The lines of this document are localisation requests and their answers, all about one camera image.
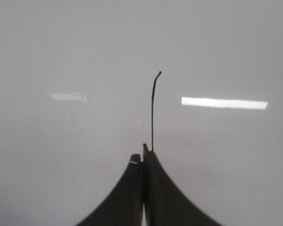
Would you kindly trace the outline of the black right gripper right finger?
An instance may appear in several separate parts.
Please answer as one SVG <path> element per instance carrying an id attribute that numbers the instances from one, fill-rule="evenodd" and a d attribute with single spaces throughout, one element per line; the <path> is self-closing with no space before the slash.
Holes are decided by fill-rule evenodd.
<path id="1" fill-rule="evenodd" d="M 143 144 L 144 206 L 148 226 L 219 226 L 194 205 L 165 172 L 154 151 Z"/>

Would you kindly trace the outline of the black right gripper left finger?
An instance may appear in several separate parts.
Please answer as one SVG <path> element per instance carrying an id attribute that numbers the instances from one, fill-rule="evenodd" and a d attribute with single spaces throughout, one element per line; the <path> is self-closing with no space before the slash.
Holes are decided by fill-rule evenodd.
<path id="1" fill-rule="evenodd" d="M 141 156 L 130 156 L 118 183 L 104 201 L 79 226 L 140 226 L 142 224 L 143 165 Z"/>

